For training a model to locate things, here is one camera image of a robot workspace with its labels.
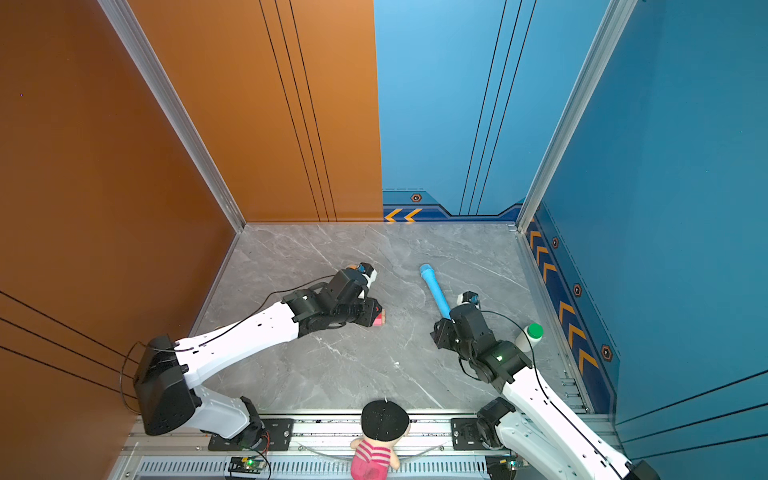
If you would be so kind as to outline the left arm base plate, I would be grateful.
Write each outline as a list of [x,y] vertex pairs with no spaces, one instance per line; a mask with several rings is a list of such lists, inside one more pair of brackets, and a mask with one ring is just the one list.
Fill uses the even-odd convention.
[[259,451],[261,453],[288,451],[291,443],[295,421],[292,418],[262,419],[263,428],[258,434],[246,432],[232,440],[219,435],[212,435],[208,450],[223,451]]

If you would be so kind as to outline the doll with black hat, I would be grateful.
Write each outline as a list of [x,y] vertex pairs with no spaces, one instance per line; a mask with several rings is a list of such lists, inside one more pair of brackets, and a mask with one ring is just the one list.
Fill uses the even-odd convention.
[[400,468],[397,443],[410,429],[408,413],[394,401],[374,400],[361,413],[362,435],[353,440],[351,477],[354,480],[385,480],[391,469]]

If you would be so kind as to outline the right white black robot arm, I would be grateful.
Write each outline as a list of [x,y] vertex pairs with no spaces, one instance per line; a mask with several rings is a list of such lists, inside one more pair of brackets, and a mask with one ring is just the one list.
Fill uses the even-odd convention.
[[534,353],[498,340],[472,303],[435,322],[437,348],[458,355],[499,396],[476,413],[480,441],[523,457],[547,479],[658,479],[646,461],[631,461],[595,433],[552,391]]

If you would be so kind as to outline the blue toy microphone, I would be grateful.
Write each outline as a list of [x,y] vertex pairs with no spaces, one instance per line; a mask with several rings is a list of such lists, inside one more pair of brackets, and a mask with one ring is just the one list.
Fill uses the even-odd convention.
[[436,277],[435,270],[429,264],[423,264],[420,266],[421,278],[425,281],[432,297],[437,305],[437,308],[443,318],[448,319],[450,317],[450,306],[446,300],[446,297],[439,285]]

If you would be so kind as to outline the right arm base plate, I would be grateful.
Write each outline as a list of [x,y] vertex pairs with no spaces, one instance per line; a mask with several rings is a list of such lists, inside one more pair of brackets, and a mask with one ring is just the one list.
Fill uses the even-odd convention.
[[450,427],[454,451],[486,450],[477,418],[451,418]]

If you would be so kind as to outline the left green circuit board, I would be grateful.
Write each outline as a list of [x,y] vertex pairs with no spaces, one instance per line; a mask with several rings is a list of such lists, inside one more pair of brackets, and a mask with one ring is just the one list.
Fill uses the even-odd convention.
[[271,474],[269,461],[258,456],[233,456],[227,467],[227,475],[235,479],[270,479]]

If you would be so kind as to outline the white bottle green cap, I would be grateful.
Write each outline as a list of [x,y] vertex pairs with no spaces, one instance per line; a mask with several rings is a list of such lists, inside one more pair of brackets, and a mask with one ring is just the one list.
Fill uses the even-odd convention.
[[538,323],[531,323],[523,328],[515,340],[515,345],[521,352],[528,354],[541,341],[543,335],[543,327]]

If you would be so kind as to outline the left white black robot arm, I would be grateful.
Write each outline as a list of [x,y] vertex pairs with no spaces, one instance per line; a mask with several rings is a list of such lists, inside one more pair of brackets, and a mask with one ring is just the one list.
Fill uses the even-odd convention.
[[138,415],[146,435],[195,429],[248,449],[266,427],[248,396],[226,392],[222,374],[266,351],[347,325],[373,327],[385,311],[370,294],[376,269],[361,262],[294,288],[278,290],[244,318],[195,336],[167,335],[142,344],[133,375]]

